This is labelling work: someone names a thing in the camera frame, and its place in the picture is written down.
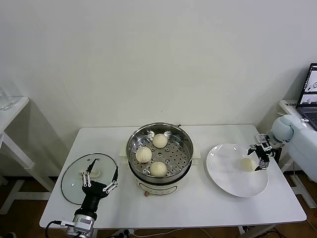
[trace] perforated steamer tray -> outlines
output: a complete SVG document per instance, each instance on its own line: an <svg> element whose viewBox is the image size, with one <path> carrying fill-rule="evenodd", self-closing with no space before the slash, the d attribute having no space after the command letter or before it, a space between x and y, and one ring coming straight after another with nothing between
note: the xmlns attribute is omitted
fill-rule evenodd
<svg viewBox="0 0 317 238"><path fill-rule="evenodd" d="M155 134L164 134L168 138L164 148L156 148L152 144ZM136 159L139 148L146 146L152 151L152 158L147 163ZM166 184L178 180L187 173L193 156L193 143L188 134L181 128L163 122L145 125L136 130L127 144L127 156L131 170L136 176L149 183ZM157 178L151 176L150 167L154 162L163 162L167 167L167 176Z"/></svg>

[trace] white plate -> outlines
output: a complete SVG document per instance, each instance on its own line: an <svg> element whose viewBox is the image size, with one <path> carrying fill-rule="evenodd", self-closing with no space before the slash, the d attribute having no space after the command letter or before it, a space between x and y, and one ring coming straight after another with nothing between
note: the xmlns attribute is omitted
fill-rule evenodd
<svg viewBox="0 0 317 238"><path fill-rule="evenodd" d="M268 184L266 170L246 172L241 160L249 157L257 163L256 153L247 155L248 149L236 144L217 145L207 155L207 170L212 180L226 192L238 197L254 197L262 193Z"/></svg>

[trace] glass lid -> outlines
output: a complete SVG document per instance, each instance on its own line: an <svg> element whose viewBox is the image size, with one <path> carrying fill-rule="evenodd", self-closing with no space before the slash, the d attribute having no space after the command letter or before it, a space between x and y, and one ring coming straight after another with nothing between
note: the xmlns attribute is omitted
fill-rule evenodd
<svg viewBox="0 0 317 238"><path fill-rule="evenodd" d="M117 168L114 160L110 156L100 153L85 155L72 163L63 175L61 191L69 202L78 205L82 204L85 198L85 193L82 190L82 173L87 170L94 159L97 160L90 173L90 180L106 185L112 182L113 175Z"/></svg>

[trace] white table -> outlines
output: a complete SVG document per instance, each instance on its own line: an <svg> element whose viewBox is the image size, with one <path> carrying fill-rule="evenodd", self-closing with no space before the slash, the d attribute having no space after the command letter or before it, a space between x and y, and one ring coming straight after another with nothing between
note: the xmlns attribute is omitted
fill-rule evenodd
<svg viewBox="0 0 317 238"><path fill-rule="evenodd" d="M102 199L97 211L96 229L193 228L264 225L242 237L255 237L278 223L304 221L306 214L274 160L268 171L266 190L253 198L239 198L220 189L204 169L207 153L221 143L248 146L255 142L253 125L182 126L201 150L202 158L192 166L189 181L167 196L145 197L128 166L119 157L121 145L136 127L82 128L65 161L47 203L40 226L52 220L72 221L79 206L63 197L62 175L68 166L83 155L105 153L119 165L119 186Z"/></svg>
<svg viewBox="0 0 317 238"><path fill-rule="evenodd" d="M36 164L18 147L17 144L5 133L7 126L13 121L13 119L22 111L22 109L28 104L29 99L27 97L12 97L13 106L3 112L0 112L0 134L3 135L3 143L6 144L10 150L16 155L14 159L42 186L48 191L52 191L54 183L37 169ZM7 181L0 177L0 183L6 184ZM20 200L48 200L50 193L38 193L38 192L19 192L24 181L18 180L13 189L11 190L6 201L0 209L0 214L6 214L15 199Z"/></svg>
<svg viewBox="0 0 317 238"><path fill-rule="evenodd" d="M282 100L280 101L279 105L282 107L282 109L290 115L294 115L297 118L303 118L303 116L296 110L296 103L295 100ZM309 123L304 123L307 126L307 128L314 130L314 128ZM286 171L290 166L292 166L294 163L293 158L291 158L288 154L286 154L280 161L281 164L281 170L282 172ZM294 193L296 195L301 195L303 199L305 200L306 204L309 208L317 208L317 205L311 195L308 193L307 189L299 179L297 175L290 176L291 180L295 184L294 187L292 187Z"/></svg>

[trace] metal steamer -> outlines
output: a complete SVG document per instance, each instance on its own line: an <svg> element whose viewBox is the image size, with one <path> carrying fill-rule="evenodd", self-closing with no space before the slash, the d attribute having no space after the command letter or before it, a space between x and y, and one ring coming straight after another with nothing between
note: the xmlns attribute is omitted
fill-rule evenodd
<svg viewBox="0 0 317 238"><path fill-rule="evenodd" d="M164 148L156 148L153 145L153 137L156 134L164 134L168 138ZM136 152L144 146L151 149L152 158L147 163L140 163L136 159ZM189 135L181 128L157 122L136 130L129 138L126 153L138 186L150 194L166 195L175 192L181 181L184 181L192 164L193 143ZM150 167L154 162L166 164L165 177L157 178L151 175Z"/></svg>

